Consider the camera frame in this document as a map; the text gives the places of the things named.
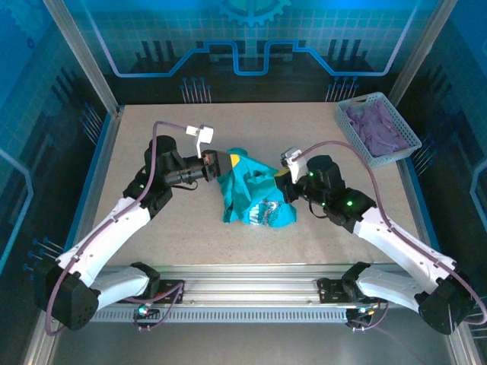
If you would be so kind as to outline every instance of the plastic basket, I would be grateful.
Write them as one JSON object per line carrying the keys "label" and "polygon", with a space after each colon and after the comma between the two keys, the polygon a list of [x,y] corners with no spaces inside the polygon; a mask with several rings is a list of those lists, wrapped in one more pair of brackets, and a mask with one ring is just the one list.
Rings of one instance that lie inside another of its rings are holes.
{"label": "plastic basket", "polygon": [[[366,106],[371,105],[377,100],[382,100],[384,102],[384,105],[386,106],[387,110],[389,110],[390,115],[393,117],[393,125],[397,128],[399,133],[404,137],[404,139],[411,147],[405,150],[394,152],[393,154],[385,154],[384,156],[372,157],[364,142],[361,141],[357,132],[350,124],[350,118],[346,115],[345,111],[350,106],[358,115],[361,115]],[[409,157],[412,152],[414,152],[418,148],[421,148],[422,146],[421,141],[411,130],[404,118],[398,113],[393,104],[391,104],[386,96],[382,93],[372,93],[340,101],[336,108],[335,120],[345,137],[347,137],[349,143],[353,147],[355,147],[363,157],[365,157],[370,167],[377,167],[386,163],[402,160],[403,158]]]}

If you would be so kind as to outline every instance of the teal plastic bag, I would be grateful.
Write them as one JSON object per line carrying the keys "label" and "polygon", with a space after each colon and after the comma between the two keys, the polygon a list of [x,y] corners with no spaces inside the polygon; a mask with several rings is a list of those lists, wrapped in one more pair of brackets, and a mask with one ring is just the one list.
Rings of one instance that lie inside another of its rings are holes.
{"label": "teal plastic bag", "polygon": [[296,209],[284,202],[274,183],[278,171],[248,157],[242,148],[231,148],[228,153],[237,156],[232,156],[232,171],[218,177],[224,199],[223,221],[269,227],[294,223]]}

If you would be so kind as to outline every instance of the gray tabletop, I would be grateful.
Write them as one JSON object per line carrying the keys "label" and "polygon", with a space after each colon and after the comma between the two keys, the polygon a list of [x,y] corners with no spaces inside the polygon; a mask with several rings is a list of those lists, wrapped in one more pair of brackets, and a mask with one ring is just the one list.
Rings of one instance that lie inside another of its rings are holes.
{"label": "gray tabletop", "polygon": [[[346,141],[333,115],[335,103],[252,103],[126,106],[100,197],[95,223],[106,216],[143,166],[152,125],[211,125],[212,149],[245,148],[249,156],[279,168],[280,154],[292,146],[302,151],[323,140]],[[175,137],[178,151],[194,154],[193,138],[160,128]],[[340,147],[321,148],[340,166],[347,186],[374,197],[357,157]],[[395,163],[374,169],[388,215],[414,235],[417,231]],[[224,224],[223,198],[216,181],[201,182],[194,192],[174,189],[173,199],[109,261],[127,265],[288,264],[391,262],[371,244],[345,229],[319,220],[297,201],[298,222],[272,229],[235,222]]]}

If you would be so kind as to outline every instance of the glass wall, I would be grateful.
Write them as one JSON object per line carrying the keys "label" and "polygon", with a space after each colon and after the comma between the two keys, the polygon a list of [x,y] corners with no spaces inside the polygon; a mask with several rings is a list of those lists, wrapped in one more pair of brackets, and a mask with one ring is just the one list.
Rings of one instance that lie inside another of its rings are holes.
{"label": "glass wall", "polygon": [[399,111],[424,141],[412,162],[439,245],[487,296],[486,2],[458,1]]}
{"label": "glass wall", "polygon": [[388,94],[437,0],[68,0],[119,103]]}
{"label": "glass wall", "polygon": [[0,339],[20,363],[31,274],[62,251],[106,112],[40,0],[0,2]]}

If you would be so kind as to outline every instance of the purple cloth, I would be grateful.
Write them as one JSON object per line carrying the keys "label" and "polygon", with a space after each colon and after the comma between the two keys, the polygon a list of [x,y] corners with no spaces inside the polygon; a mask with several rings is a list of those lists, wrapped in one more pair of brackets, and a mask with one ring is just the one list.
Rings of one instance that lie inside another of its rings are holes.
{"label": "purple cloth", "polygon": [[346,114],[350,118],[353,129],[373,157],[409,148],[408,142],[394,127],[393,118],[382,100],[366,106],[361,116],[350,106]]}

